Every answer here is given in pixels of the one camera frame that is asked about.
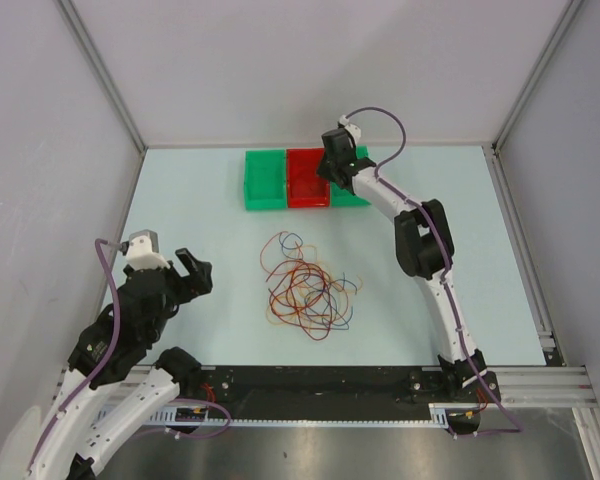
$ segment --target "purple cable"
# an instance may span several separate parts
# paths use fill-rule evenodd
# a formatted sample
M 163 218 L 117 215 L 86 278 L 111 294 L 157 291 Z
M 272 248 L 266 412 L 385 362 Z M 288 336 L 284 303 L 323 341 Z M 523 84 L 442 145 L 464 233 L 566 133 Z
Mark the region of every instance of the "purple cable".
M 482 376 L 480 375 L 480 371 L 478 370 L 478 367 L 476 367 L 471 356 L 469 355 L 469 349 L 467 348 L 467 344 L 465 342 L 464 335 L 462 334 L 462 321 L 460 320 L 460 313 L 458 311 L 458 306 L 456 305 L 456 302 L 453 298 L 453 293 L 451 292 L 451 288 L 449 287 L 449 284 L 446 282 L 446 277 L 449 274 L 449 272 L 451 271 L 451 258 L 449 256 L 449 252 L 447 251 L 447 247 L 446 247 L 444 241 L 442 240 L 442 236 L 440 235 L 440 232 L 438 232 L 438 229 L 436 228 L 435 224 L 433 223 L 433 219 L 429 216 L 429 213 L 427 213 L 426 209 L 420 203 L 408 198 L 406 194 L 404 194 L 402 191 L 400 191 L 398 188 L 396 188 L 395 186 L 393 186 L 391 183 L 389 183 L 388 181 L 386 181 L 384 178 L 382 178 L 380 176 L 380 168 L 382 166 L 386 165 L 388 162 L 390 162 L 394 158 L 396 158 L 404 150 L 404 147 L 407 143 L 407 133 L 404 128 L 404 125 L 402 124 L 400 119 L 398 117 L 396 117 L 393 113 L 385 110 L 384 108 L 379 108 L 379 107 L 358 108 L 357 110 L 354 110 L 349 115 L 347 115 L 347 118 L 349 118 L 353 115 L 356 115 L 357 113 L 366 112 L 366 111 L 375 111 L 375 112 L 384 113 L 385 115 L 388 115 L 389 117 L 391 117 L 400 127 L 400 131 L 402 132 L 402 143 L 400 144 L 400 148 L 396 151 L 396 153 L 391 155 L 389 158 L 378 163 L 378 165 L 376 166 L 376 168 L 373 171 L 374 176 L 376 177 L 376 179 L 378 180 L 378 182 L 381 185 L 383 185 L 384 187 L 389 189 L 391 192 L 395 193 L 406 204 L 408 204 L 414 208 L 417 208 L 418 211 L 422 214 L 422 216 L 426 220 L 427 225 L 429 226 L 429 230 L 431 230 L 431 233 L 433 234 L 433 237 L 435 238 L 436 243 L 438 244 L 438 248 L 440 248 L 440 252 L 442 253 L 442 258 L 444 260 L 444 271 L 442 272 L 442 275 L 440 276 L 440 280 L 444 287 L 444 291 L 447 294 L 447 299 L 449 300 L 449 304 L 451 305 L 451 311 L 453 312 L 453 317 L 456 322 L 456 330 L 458 332 L 458 338 L 460 339 L 460 347 L 462 348 L 462 353 L 467 358 L 467 363 L 469 364 L 469 367 L 471 368 L 471 371 L 473 372 L 473 374 L 478 379 L 480 386 L 483 388 L 483 390 L 485 392 L 487 392 L 487 395 L 489 395 L 489 397 L 491 398 L 493 403 L 498 407 L 498 409 L 502 412 L 502 414 L 505 417 L 507 417 L 507 419 L 515 427 L 515 428 L 498 428 L 498 429 L 492 429 L 492 430 L 484 430 L 482 432 L 458 435 L 456 432 L 453 431 L 451 426 L 449 426 L 449 433 L 451 433 L 454 436 L 454 438 L 457 438 L 457 437 L 461 437 L 461 438 L 462 437 L 481 437 L 481 436 L 487 436 L 487 435 L 495 435 L 495 434 L 499 434 L 499 433 L 522 433 L 524 431 L 523 425 L 515 417 L 515 415 L 513 415 L 509 410 L 506 409 L 506 407 L 504 405 L 502 405 L 502 402 L 500 402 L 500 400 L 498 400 L 498 397 L 496 397 L 496 395 L 493 393 L 493 391 L 491 391 L 491 389 L 487 385 L 487 382 L 485 382 L 484 378 L 482 378 Z
M 56 412 L 56 414 L 53 417 L 51 417 L 51 420 L 42 432 L 42 435 L 40 435 L 40 439 L 36 444 L 36 448 L 33 450 L 33 455 L 31 455 L 31 462 L 29 463 L 29 468 L 31 468 L 31 465 L 33 465 L 33 462 L 38 456 L 38 453 L 40 453 L 40 449 L 44 445 L 44 442 L 47 440 L 49 435 L 51 435 L 53 427 L 58 422 L 58 413 L 64 412 L 67 406 L 73 401 L 73 399 L 76 398 L 76 396 L 82 390 L 84 390 L 84 388 L 87 385 L 91 383 L 91 380 L 93 380 L 96 377 L 96 375 L 98 375 L 102 371 L 102 369 L 105 367 L 105 365 L 113 355 L 113 352 L 118 343 L 118 338 L 120 336 L 120 300 L 118 298 L 118 291 L 116 290 L 116 282 L 113 278 L 113 274 L 111 273 L 111 267 L 107 263 L 107 259 L 105 258 L 104 252 L 102 251 L 102 245 L 115 244 L 109 242 L 108 240 L 103 240 L 101 238 L 98 238 L 95 241 L 98 260 L 100 260 L 100 265 L 102 265 L 104 274 L 107 277 L 107 284 L 109 285 L 109 289 L 111 290 L 111 298 L 113 301 L 113 334 L 111 335 L 111 343 L 109 344 L 109 347 L 107 348 L 107 351 L 105 352 L 104 356 L 100 359 L 100 362 L 98 362 L 98 364 L 96 365 L 96 368 L 94 368 L 91 371 L 91 373 L 80 383 L 80 385 L 78 385 L 69 395 L 67 395 L 67 398 L 58 407 L 58 411 Z
M 205 433 L 202 435 L 194 435 L 192 433 L 182 433 L 182 432 L 178 432 L 176 430 L 174 435 L 180 435 L 181 437 L 198 439 L 198 440 L 205 439 L 205 438 L 213 438 L 213 437 L 217 437 L 221 433 L 224 433 L 231 425 L 232 418 L 231 418 L 231 414 L 229 413 L 229 410 L 227 410 L 226 408 L 224 408 L 222 405 L 220 405 L 218 403 L 207 402 L 206 400 L 197 400 L 197 399 L 193 399 L 193 398 L 176 398 L 174 400 L 174 402 L 185 402 L 185 403 L 206 405 L 207 407 L 215 408 L 216 410 L 220 410 L 224 414 L 225 419 L 226 419 L 226 422 L 224 423 L 224 425 L 222 425 L 218 430 L 215 430 L 210 433 Z M 144 437 L 145 435 L 153 435 L 154 433 L 166 433 L 166 432 L 167 432 L 167 430 L 165 430 L 164 428 L 152 428 L 150 430 L 145 430 L 144 432 L 135 434 L 133 436 L 133 438 L 135 439 L 135 438 Z

